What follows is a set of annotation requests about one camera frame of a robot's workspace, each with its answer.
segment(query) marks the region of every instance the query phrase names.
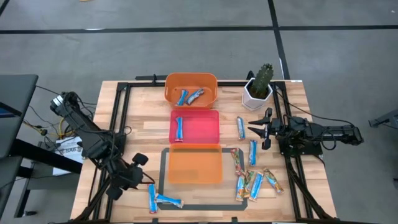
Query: orange tray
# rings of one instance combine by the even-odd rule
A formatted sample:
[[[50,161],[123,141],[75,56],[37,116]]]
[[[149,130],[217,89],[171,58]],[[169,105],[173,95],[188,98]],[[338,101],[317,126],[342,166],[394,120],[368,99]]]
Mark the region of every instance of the orange tray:
[[[171,184],[219,184],[223,180],[219,144],[172,144],[168,178]]]
[[[191,105],[177,106],[182,89],[188,91],[187,99],[200,88],[204,94]],[[166,78],[164,97],[173,109],[211,109],[217,99],[217,78],[211,73],[171,73]]]

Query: wooden table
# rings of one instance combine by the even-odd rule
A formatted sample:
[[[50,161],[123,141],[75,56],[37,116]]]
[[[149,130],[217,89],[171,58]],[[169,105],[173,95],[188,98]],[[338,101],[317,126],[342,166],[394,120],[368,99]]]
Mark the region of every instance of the wooden table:
[[[117,81],[104,81],[102,84],[94,118],[94,122],[100,128],[109,128],[117,83]],[[309,112],[303,83],[286,81],[286,87],[289,101]],[[214,103],[213,109],[218,110],[220,113],[220,144],[222,147],[240,148],[244,153],[245,160],[247,160],[249,140],[257,139],[259,142],[257,147],[259,149],[261,148],[261,141],[257,135],[249,130],[246,131],[246,140],[238,141],[236,117],[241,116],[245,125],[248,126],[248,121],[262,118],[267,107],[273,108],[274,100],[271,97],[264,108],[257,111],[248,111],[241,105],[242,91],[243,88],[241,86],[219,87],[218,99]],[[285,108],[283,107],[282,98],[279,101],[283,113]],[[291,107],[291,110],[294,116],[301,116],[311,120],[308,114],[293,107]],[[126,121],[126,125],[132,127],[132,133],[127,136],[123,158],[131,162],[131,158],[137,152],[148,156],[149,162],[144,166],[144,171],[152,176],[155,181],[159,181],[160,152],[169,147],[170,112],[171,108],[164,100],[163,87],[132,88]],[[159,218],[159,222],[230,222],[232,217],[237,217],[240,222],[294,220],[284,158],[279,153],[277,141],[273,137],[271,137],[271,140],[272,146],[269,150],[258,150],[258,165],[254,170],[261,170],[264,167],[270,168],[285,190],[283,195],[276,195],[274,189],[265,181],[257,202],[249,201],[248,206],[243,211],[159,210],[157,214],[153,215],[149,213],[147,188],[145,185],[140,185],[139,190],[129,189],[123,193],[119,200],[113,203],[111,221],[151,222],[153,218]],[[327,213],[335,216],[335,208],[323,164],[314,156],[302,156],[302,160],[309,191]],[[94,170],[95,166],[90,161],[84,162],[71,218],[77,217],[87,206]],[[93,194],[96,192],[99,176],[97,175]],[[234,191],[236,187],[236,179],[229,180],[229,182],[229,187],[225,187],[225,192]],[[208,193],[209,197],[207,200],[215,197],[234,197],[230,193],[223,194],[223,189],[211,190]],[[301,214],[304,217],[303,197],[299,189],[297,189],[297,195]],[[105,214],[106,200],[104,199],[101,204],[100,218],[104,217]]]

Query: pink tray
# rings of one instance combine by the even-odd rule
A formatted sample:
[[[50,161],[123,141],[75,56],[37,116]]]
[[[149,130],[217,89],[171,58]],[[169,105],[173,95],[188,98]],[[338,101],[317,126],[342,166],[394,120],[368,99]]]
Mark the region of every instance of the pink tray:
[[[175,141],[177,117],[182,117],[183,142]],[[178,143],[218,144],[220,120],[217,110],[173,110],[170,117],[169,141]]]

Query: white pot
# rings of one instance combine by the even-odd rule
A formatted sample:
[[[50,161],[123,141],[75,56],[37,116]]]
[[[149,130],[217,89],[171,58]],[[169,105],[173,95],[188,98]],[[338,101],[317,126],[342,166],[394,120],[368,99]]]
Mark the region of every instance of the white pot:
[[[266,101],[268,100],[268,98],[272,95],[272,88],[271,88],[271,86],[268,84],[268,95],[267,95],[267,97],[266,97],[265,99],[253,98],[253,97],[250,95],[249,91],[248,91],[248,85],[249,85],[250,83],[252,83],[252,82],[254,81],[254,79],[255,79],[255,78],[251,78],[251,79],[248,81],[248,84],[246,84],[246,85],[244,86],[243,95],[242,95],[242,105],[243,105],[246,109],[251,110],[251,111],[254,111],[254,110],[257,110],[257,109],[259,109],[259,108],[262,108],[262,107],[266,104]]]

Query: concrete floor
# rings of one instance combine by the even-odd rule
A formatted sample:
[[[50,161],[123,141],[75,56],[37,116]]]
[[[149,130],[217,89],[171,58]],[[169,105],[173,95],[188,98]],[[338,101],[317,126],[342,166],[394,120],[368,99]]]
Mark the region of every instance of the concrete floor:
[[[278,0],[280,26],[398,24],[394,0]],[[10,0],[0,17],[4,29],[86,29],[172,26],[271,26],[265,0]],[[291,79],[304,81],[312,113],[347,119],[359,126],[365,143],[339,144],[325,151],[326,171],[342,220],[396,223],[398,176],[396,130],[369,128],[368,120],[397,109],[398,30],[281,32]],[[137,75],[211,72],[242,79],[264,62],[282,78],[273,31],[179,32],[146,34],[0,35],[0,73],[39,75],[38,85],[77,92],[96,102],[103,80]],[[31,106],[49,121],[53,95],[36,90]],[[41,124],[28,111],[29,122]],[[321,124],[331,124],[315,119]],[[19,138],[42,138],[22,127]],[[0,223],[64,222],[75,189],[32,192],[34,217],[14,219],[23,180],[14,184]]]

